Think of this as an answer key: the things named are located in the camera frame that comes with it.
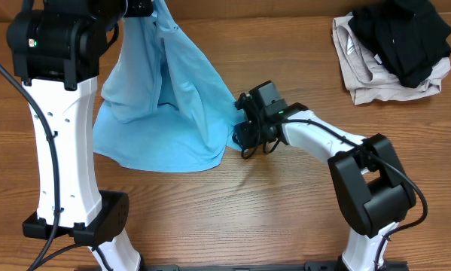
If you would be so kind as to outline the light blue printed t-shirt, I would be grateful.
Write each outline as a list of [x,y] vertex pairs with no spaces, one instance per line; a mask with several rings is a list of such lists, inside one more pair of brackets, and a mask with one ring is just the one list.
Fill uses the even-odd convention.
[[244,115],[166,3],[153,8],[149,17],[123,22],[120,56],[101,91],[94,151],[129,169],[212,169],[236,147],[233,128]]

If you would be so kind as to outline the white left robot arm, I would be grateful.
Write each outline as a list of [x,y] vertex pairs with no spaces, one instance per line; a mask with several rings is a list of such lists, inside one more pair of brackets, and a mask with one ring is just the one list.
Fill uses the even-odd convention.
[[93,105],[100,57],[116,42],[119,21],[147,17],[135,0],[47,0],[22,4],[7,30],[17,89],[30,107],[38,155],[38,207],[23,234],[51,243],[70,236],[103,270],[142,270],[125,230],[129,198],[100,190],[93,160]]

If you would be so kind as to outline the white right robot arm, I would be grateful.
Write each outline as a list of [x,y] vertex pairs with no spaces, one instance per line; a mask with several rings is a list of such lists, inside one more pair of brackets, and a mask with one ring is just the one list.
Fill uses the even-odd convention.
[[233,141],[248,159],[267,144],[299,148],[326,164],[340,211],[350,227],[345,251],[336,259],[307,262],[305,270],[407,270],[405,262],[384,258],[389,237],[416,204],[416,192],[392,143],[347,133],[318,118],[300,103],[288,105],[272,81],[235,102],[245,121],[235,125]]

